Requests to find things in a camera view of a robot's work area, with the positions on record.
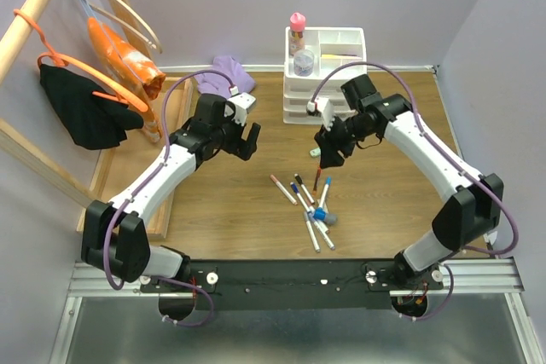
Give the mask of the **clear round jar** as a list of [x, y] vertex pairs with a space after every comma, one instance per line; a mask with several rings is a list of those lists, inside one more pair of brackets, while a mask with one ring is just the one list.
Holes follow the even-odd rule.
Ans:
[[314, 69], [315, 55], [309, 49], [300, 49], [293, 56], [294, 74], [300, 77], [309, 77]]

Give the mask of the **white plastic drawer organizer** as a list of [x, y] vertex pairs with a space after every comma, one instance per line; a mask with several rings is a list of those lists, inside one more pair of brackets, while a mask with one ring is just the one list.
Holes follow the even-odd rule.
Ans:
[[[288, 39], [285, 40], [283, 71], [282, 120], [285, 124], [320, 124], [319, 118], [306, 113], [306, 104], [317, 86], [325, 81], [319, 95], [329, 98], [334, 112], [347, 118], [352, 110], [340, 89], [347, 81], [368, 72], [366, 66], [351, 66], [339, 72], [335, 70], [351, 62], [367, 58], [364, 30], [361, 27], [307, 27], [304, 33], [305, 48], [315, 55], [314, 69], [309, 77], [300, 77], [293, 71], [293, 56], [289, 54]], [[352, 54], [358, 59], [323, 59], [322, 54]]]

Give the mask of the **pink cap crayon bottle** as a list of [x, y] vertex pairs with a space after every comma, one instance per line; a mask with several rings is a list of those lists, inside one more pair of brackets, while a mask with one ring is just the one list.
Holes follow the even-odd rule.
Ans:
[[305, 47], [304, 33], [306, 27], [306, 18], [303, 14], [295, 12], [289, 19], [288, 45], [289, 54], [294, 56], [298, 51]]

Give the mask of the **black purple cap highlighter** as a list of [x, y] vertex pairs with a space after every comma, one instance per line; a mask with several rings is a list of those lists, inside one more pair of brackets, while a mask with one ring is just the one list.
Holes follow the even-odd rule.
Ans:
[[358, 59], [359, 56], [358, 55], [352, 55], [352, 54], [340, 54], [339, 55], [341, 58], [352, 58], [352, 59]]

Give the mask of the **orange pink highlighter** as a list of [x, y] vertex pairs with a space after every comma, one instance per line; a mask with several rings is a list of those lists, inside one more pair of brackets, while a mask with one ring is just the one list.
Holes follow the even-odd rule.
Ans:
[[335, 55], [335, 54], [322, 54], [321, 57], [323, 59], [341, 59], [344, 56], [343, 55]]

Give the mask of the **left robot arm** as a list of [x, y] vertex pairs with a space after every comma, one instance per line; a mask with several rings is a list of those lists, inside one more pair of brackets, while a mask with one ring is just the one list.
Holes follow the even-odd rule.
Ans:
[[247, 134], [243, 131], [255, 105], [255, 97], [248, 93], [229, 99], [201, 95], [194, 115], [170, 134], [167, 146], [128, 188], [107, 203], [95, 200], [87, 207], [83, 261], [124, 282], [160, 277], [168, 290], [181, 291], [189, 281], [188, 256], [150, 245], [146, 227], [176, 187], [218, 152], [251, 158], [260, 126], [253, 124]]

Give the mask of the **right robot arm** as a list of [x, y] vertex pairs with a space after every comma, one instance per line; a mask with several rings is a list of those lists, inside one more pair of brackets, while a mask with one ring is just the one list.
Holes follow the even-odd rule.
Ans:
[[387, 270], [392, 282], [410, 289], [434, 264], [497, 227], [503, 182], [496, 174], [486, 176], [465, 163], [424, 125], [408, 99], [400, 94], [382, 96], [368, 75], [344, 83], [341, 90], [355, 111], [349, 118], [335, 115], [327, 97], [314, 96], [306, 104], [308, 114], [322, 123], [315, 135], [321, 168], [341, 167], [359, 142], [375, 135], [411, 159], [442, 201], [431, 228], [399, 252]]

